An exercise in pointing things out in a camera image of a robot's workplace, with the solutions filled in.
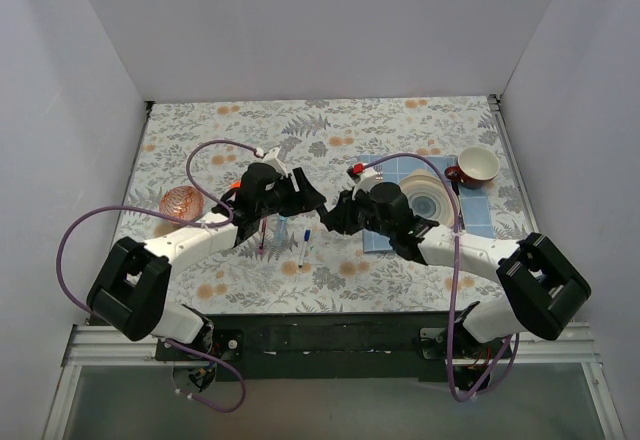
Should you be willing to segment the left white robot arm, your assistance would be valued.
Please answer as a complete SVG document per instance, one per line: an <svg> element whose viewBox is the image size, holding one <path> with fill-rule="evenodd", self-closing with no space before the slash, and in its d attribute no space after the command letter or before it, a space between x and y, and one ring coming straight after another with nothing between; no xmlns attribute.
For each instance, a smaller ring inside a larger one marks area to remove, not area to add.
<svg viewBox="0 0 640 440"><path fill-rule="evenodd" d="M231 211L213 208L202 218L205 227L185 226L144 242L118 240L87 296L89 309L131 341L149 335L167 338L177 341L188 358L205 358L213 346L205 318L167 300L170 280L210 255L242 244L263 218L312 212L326 202L302 169L283 176L266 163L250 164L239 186L223 198Z"/></svg>

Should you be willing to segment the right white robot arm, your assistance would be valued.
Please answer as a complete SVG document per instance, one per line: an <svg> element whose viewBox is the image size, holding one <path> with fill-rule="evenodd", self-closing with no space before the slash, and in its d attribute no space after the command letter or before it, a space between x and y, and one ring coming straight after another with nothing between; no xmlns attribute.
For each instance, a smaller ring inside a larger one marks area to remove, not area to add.
<svg viewBox="0 0 640 440"><path fill-rule="evenodd" d="M467 307L443 333L464 357L522 332L555 340L591 295L588 282L548 237L531 233L516 241L456 233L416 215L393 183L379 183L368 192L343 191L332 209L321 207L318 213L330 231L372 231L387 237L405 260L458 267L498 283L502 296Z"/></svg>

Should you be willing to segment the light blue marker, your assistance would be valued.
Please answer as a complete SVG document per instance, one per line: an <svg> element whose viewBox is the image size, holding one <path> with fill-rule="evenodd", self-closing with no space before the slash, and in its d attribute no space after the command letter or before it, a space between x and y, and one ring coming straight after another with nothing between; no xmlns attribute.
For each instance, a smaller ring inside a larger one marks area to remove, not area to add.
<svg viewBox="0 0 640 440"><path fill-rule="evenodd" d="M287 238L287 221L288 219L283 216L279 216L276 222L276 227L273 235L273 244L278 247Z"/></svg>

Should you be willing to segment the white thin pen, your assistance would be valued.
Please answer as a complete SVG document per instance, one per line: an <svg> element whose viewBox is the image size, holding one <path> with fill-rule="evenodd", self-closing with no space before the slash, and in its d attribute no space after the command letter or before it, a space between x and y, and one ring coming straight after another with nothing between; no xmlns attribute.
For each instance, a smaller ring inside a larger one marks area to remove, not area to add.
<svg viewBox="0 0 640 440"><path fill-rule="evenodd" d="M301 269L304 266L305 256L308 250L308 245L311 237L311 229L306 229L303 235L301 249L298 256L297 266Z"/></svg>

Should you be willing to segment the pink pen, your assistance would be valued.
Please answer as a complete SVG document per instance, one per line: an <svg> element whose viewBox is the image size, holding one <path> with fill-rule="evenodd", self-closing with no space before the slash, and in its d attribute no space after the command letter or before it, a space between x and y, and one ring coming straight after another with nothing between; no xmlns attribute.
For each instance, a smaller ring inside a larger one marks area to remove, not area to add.
<svg viewBox="0 0 640 440"><path fill-rule="evenodd" d="M266 229L267 229L267 219L264 218L262 220L261 223L261 229L260 229L260 242L259 242L259 246L258 246L258 253L260 255L263 255L264 252L264 244L265 244L265 237L266 237Z"/></svg>

